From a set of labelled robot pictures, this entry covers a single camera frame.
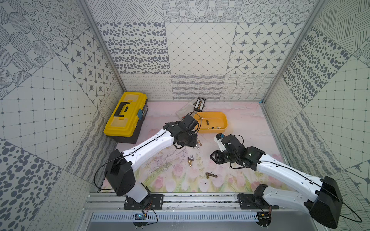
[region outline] wavy line pattern tile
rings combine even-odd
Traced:
[[[276,74],[303,23],[238,23],[226,72]]]
[[[330,175],[331,178],[336,180],[340,193],[343,197],[344,202],[351,207],[363,220],[362,223],[357,223],[344,219],[343,217],[339,218],[338,228],[329,229],[332,231],[335,230],[350,230],[350,231],[363,231],[369,230],[370,228],[370,205],[368,200],[364,199],[358,190],[356,183],[353,181],[351,174],[343,170],[341,172]],[[342,206],[341,215],[349,217],[354,220],[358,218],[351,212],[347,207]]]
[[[304,23],[316,0],[243,0],[239,22]]]
[[[88,27],[75,0],[21,0],[19,4],[56,53]]]
[[[0,104],[1,137],[60,167],[97,110],[58,57]]]
[[[352,56],[305,107],[341,165],[370,160],[370,68]]]
[[[277,135],[298,115],[302,108],[283,79],[279,79],[265,102],[266,111]]]
[[[312,27],[282,78],[305,107],[349,57],[346,50]]]
[[[0,5],[0,98],[55,55],[19,3]]]
[[[279,138],[292,167],[320,178],[343,170],[303,111],[294,118]]]
[[[162,0],[165,22],[236,23],[243,0]]]
[[[99,166],[104,164],[109,154],[113,151],[116,142],[104,134],[105,125],[108,119],[104,114],[97,111],[86,128],[86,132],[71,155],[64,170],[72,173],[81,179],[94,183],[94,174]],[[102,179],[103,171],[97,175]]]
[[[370,3],[329,0],[313,26],[354,53],[370,36]]]
[[[225,75],[171,75],[174,100],[219,100]]]
[[[172,74],[225,74],[234,23],[167,23]]]
[[[261,100],[269,89],[273,74],[226,74],[220,100]]]
[[[96,22],[163,22],[161,0],[88,0]]]
[[[173,100],[170,74],[126,74],[121,76],[127,91],[142,92],[150,100]]]
[[[3,139],[0,145],[1,228],[26,230],[47,200],[62,169]]]
[[[73,230],[89,192],[94,191],[94,185],[61,171],[49,197],[40,207],[28,230]]]

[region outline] toolbox handle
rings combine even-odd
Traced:
[[[123,109],[123,107],[126,105],[126,104],[130,104],[130,103],[126,103],[126,102],[121,102],[116,110],[116,112],[114,113],[114,116],[115,117],[125,117],[124,115],[121,115],[121,111]]]

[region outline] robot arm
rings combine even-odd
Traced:
[[[119,152],[113,151],[104,172],[105,177],[118,196],[127,195],[143,206],[149,204],[150,191],[135,180],[134,171],[149,158],[171,145],[195,147],[199,123],[187,115],[182,121],[166,123],[157,134],[143,143]],[[237,163],[240,168],[251,168],[270,175],[291,186],[297,192],[279,190],[267,185],[259,185],[253,194],[256,204],[278,205],[303,211],[316,221],[336,228],[342,208],[342,196],[337,183],[325,177],[323,180],[300,172],[265,154],[256,148],[245,148],[233,135],[217,134],[215,142],[220,150],[210,158],[216,164]]]

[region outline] metal bar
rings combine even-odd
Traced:
[[[111,67],[111,70],[114,72],[118,83],[120,84],[123,91],[126,91],[125,85],[122,82],[121,76],[118,73],[118,70],[114,64],[114,61],[111,57],[111,53],[109,52],[107,45],[105,44],[105,41],[103,39],[103,36],[100,34],[100,30],[98,26],[96,25],[95,19],[93,14],[90,11],[89,5],[86,3],[85,0],[76,0],[77,4],[79,5],[86,22],[89,24],[91,32],[95,35],[96,40],[100,43],[100,47],[102,48],[102,53],[106,57],[109,66]]]
[[[269,125],[269,128],[271,130],[272,136],[274,137],[275,143],[276,143],[277,147],[279,148],[279,151],[280,151],[281,156],[283,156],[283,159],[284,159],[285,163],[287,165],[291,166],[289,159],[286,157],[286,150],[285,150],[284,146],[281,145],[280,139],[279,139],[278,135],[275,132],[274,126],[271,123],[271,120],[269,118],[269,115],[267,114],[265,105],[263,103],[260,103],[259,106],[262,109],[262,112],[263,112],[263,114],[265,116],[265,119],[267,121],[267,124]]]
[[[285,70],[287,69],[288,65],[292,61],[294,55],[296,54],[298,48],[300,47],[301,43],[307,36],[307,33],[310,31],[312,28],[313,23],[315,22],[315,19],[317,16],[321,13],[321,11],[324,9],[326,2],[328,0],[317,0],[315,6],[313,7],[311,14],[308,16],[305,25],[302,27],[301,32],[299,33],[296,41],[293,44],[293,47],[291,48],[289,54],[286,56],[286,59],[284,60],[284,63],[280,70],[277,72],[276,77],[272,84],[270,85],[269,89],[267,90],[264,98],[262,99],[262,102],[265,102],[269,95],[271,94],[272,90],[274,89],[276,83],[278,80],[281,78],[281,76],[284,74]]]

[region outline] yellow tray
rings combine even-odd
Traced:
[[[199,133],[223,133],[228,128],[228,119],[222,112],[198,112],[198,114],[203,117]],[[194,114],[194,118],[200,123],[199,116]]]

